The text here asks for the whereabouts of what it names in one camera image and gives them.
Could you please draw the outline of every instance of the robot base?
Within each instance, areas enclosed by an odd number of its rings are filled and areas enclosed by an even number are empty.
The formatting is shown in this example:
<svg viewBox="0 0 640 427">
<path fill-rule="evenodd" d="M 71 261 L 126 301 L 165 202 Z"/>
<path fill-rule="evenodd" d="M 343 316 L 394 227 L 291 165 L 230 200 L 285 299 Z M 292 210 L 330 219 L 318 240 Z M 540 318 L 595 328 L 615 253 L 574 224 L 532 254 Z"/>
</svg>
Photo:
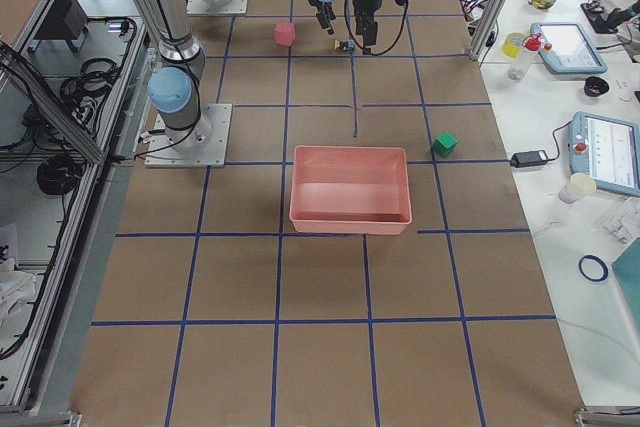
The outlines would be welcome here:
<svg viewBox="0 0 640 427">
<path fill-rule="evenodd" d="M 209 141 L 181 152 L 168 148 L 155 154 L 149 154 L 145 158 L 145 165 L 158 168 L 204 167 L 207 165 L 223 167 L 229 140 L 232 107 L 231 104 L 205 104 L 202 115 L 208 118 L 212 126 Z M 159 115 L 153 128 L 164 129 L 164 122 Z M 167 137 L 159 135 L 151 139 L 149 150 L 162 149 L 168 145 Z"/>
<path fill-rule="evenodd" d="M 222 17 L 226 15 L 243 15 L 247 13 L 249 0 L 232 0 L 228 4 L 211 7 L 203 0 L 189 0 L 187 13 L 190 17 Z"/>
</svg>

